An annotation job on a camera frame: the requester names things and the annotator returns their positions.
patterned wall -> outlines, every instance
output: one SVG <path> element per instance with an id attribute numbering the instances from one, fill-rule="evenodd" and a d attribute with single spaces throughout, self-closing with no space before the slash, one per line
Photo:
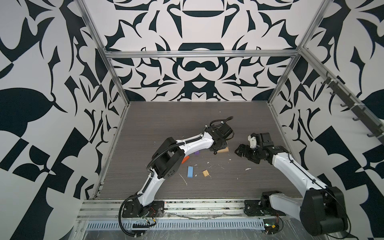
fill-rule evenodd
<path id="1" fill-rule="evenodd" d="M 321 0 L 86 0 L 109 51 L 296 49 Z M 132 101 L 268 100 L 288 57 L 115 60 Z"/>
<path id="2" fill-rule="evenodd" d="M 309 44 L 381 119 L 383 10 L 382 1 L 335 0 Z M 351 234 L 360 240 L 384 237 L 378 220 L 384 214 L 384 146 L 367 137 L 365 125 L 352 120 L 352 111 L 321 82 L 301 58 L 273 103 L 278 120 L 301 165 L 344 192 Z"/>
<path id="3" fill-rule="evenodd" d="M 135 58 L 112 64 L 132 101 L 268 100 L 289 57 Z"/>
<path id="4" fill-rule="evenodd" d="M 72 0 L 0 3 L 1 239 L 60 239 L 124 103 Z"/>

orange block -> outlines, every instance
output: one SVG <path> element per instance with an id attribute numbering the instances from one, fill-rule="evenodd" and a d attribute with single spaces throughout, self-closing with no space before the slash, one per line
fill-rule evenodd
<path id="1" fill-rule="evenodd" d="M 189 159 L 189 156 L 186 156 L 183 161 L 181 161 L 181 164 L 185 163 Z"/>

black mounting plate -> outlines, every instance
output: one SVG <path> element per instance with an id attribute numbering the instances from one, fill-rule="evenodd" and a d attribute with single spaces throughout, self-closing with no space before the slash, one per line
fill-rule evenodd
<path id="1" fill-rule="evenodd" d="M 126 202 L 121 216 L 122 217 L 137 217 L 136 213 L 133 211 L 134 202 Z M 152 206 L 148 210 L 147 217 L 157 217 L 159 213 L 164 212 L 164 201 L 153 201 Z"/>
<path id="2" fill-rule="evenodd" d="M 254 216 L 285 216 L 285 213 L 275 210 L 269 207 L 261 207 L 259 205 L 260 200 L 245 200 L 244 201 L 244 213 L 249 217 Z"/>

blue block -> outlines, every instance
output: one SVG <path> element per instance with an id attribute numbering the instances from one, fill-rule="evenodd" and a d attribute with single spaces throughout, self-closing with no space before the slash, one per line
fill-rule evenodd
<path id="1" fill-rule="evenodd" d="M 187 177 L 193 177 L 193 166 L 188 166 L 188 175 Z"/>

brown surface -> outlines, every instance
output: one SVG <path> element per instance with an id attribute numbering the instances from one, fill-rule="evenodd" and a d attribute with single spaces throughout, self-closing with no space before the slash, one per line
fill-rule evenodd
<path id="1" fill-rule="evenodd" d="M 257 165 L 234 153 L 239 144 L 249 144 L 247 136 L 253 132 L 269 132 L 275 145 L 284 145 L 266 102 L 133 102 L 100 198 L 125 199 L 139 191 L 148 176 L 146 165 L 166 138 L 194 136 L 212 120 L 229 116 L 234 116 L 228 125 L 235 132 L 228 141 L 230 152 L 214 155 L 205 149 L 191 154 L 177 174 L 163 183 L 156 198 L 251 198 L 271 190 L 300 197 L 292 183 L 268 162 Z M 193 178 L 187 177 L 188 166 L 194 166 Z M 204 170 L 210 176 L 204 177 Z"/>

